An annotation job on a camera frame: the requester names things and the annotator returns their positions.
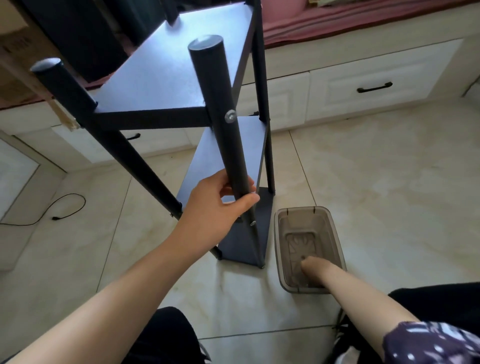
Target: forearm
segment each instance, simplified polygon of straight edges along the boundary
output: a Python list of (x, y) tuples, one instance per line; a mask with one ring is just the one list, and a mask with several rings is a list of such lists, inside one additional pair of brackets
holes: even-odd
[(120, 363), (169, 289), (198, 258), (168, 238), (9, 363)]
[(384, 336), (400, 322), (418, 319), (399, 303), (371, 285), (328, 262), (318, 272), (360, 334), (384, 358)]

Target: shelf rack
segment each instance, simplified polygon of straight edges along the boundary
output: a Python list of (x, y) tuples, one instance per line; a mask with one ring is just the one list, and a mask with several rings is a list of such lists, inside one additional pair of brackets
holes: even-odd
[[(95, 100), (60, 59), (32, 67), (40, 82), (146, 190), (179, 219), (197, 183), (225, 168), (234, 196), (268, 188), (211, 252), (263, 268), (275, 195), (260, 0), (178, 14), (162, 1), (165, 21), (110, 77)], [(236, 105), (252, 53), (259, 112), (239, 117)], [(121, 130), (207, 127), (177, 197), (150, 169)]]

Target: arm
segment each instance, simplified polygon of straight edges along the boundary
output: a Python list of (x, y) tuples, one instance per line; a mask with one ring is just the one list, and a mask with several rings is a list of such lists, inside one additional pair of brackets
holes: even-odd
[[(255, 191), (250, 179), (251, 190)], [(232, 204), (225, 170), (199, 182), (171, 235), (123, 276), (9, 361), (120, 363), (178, 278), (259, 201), (248, 194)]]
[(349, 316), (357, 330), (384, 360), (386, 334), (400, 322), (419, 321), (407, 309), (371, 285), (343, 271), (328, 260), (309, 256), (301, 263), (303, 273), (324, 285)]

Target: hand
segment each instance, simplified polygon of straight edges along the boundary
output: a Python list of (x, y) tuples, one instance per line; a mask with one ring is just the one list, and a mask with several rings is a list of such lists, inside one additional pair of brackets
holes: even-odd
[(199, 254), (205, 254), (226, 236), (241, 214), (260, 200), (250, 177), (249, 184), (252, 193), (224, 204), (221, 198), (232, 194), (225, 169), (201, 180), (192, 190), (172, 235), (191, 243)]
[(324, 285), (322, 280), (323, 273), (331, 265), (332, 263), (328, 260), (316, 256), (308, 256), (300, 263), (301, 271), (307, 276), (309, 281), (322, 286)]

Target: black cable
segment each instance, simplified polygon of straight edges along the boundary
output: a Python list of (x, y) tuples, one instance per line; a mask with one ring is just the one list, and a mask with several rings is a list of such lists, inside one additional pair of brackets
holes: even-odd
[[(44, 215), (47, 213), (48, 209), (51, 208), (58, 200), (61, 200), (62, 198), (66, 197), (66, 196), (70, 196), (70, 195), (71, 194), (64, 194), (62, 197), (57, 198), (55, 201), (53, 201), (50, 204), (50, 206), (47, 207), (47, 209), (44, 211), (42, 216), (40, 216), (40, 218), (37, 221), (35, 221), (31, 224), (7, 224), (7, 223), (4, 223), (4, 222), (0, 222), (0, 225), (8, 225), (8, 226), (31, 226), (31, 225), (35, 225), (36, 223), (38, 223), (42, 219), (42, 217), (44, 217)], [(87, 203), (87, 200), (85, 199), (85, 197), (83, 197), (81, 194), (75, 194), (75, 195), (80, 196), (82, 199), (84, 199), (84, 204), (82, 205), (82, 207), (79, 208), (77, 211), (72, 212), (71, 214), (69, 214), (67, 216), (63, 216), (61, 218), (59, 218), (58, 216), (53, 216), (52, 220), (55, 220), (55, 221), (56, 220), (62, 220), (63, 218), (67, 218), (68, 216), (72, 216), (73, 214), (76, 214), (78, 211), (80, 211), (82, 208), (85, 207), (85, 204)]]

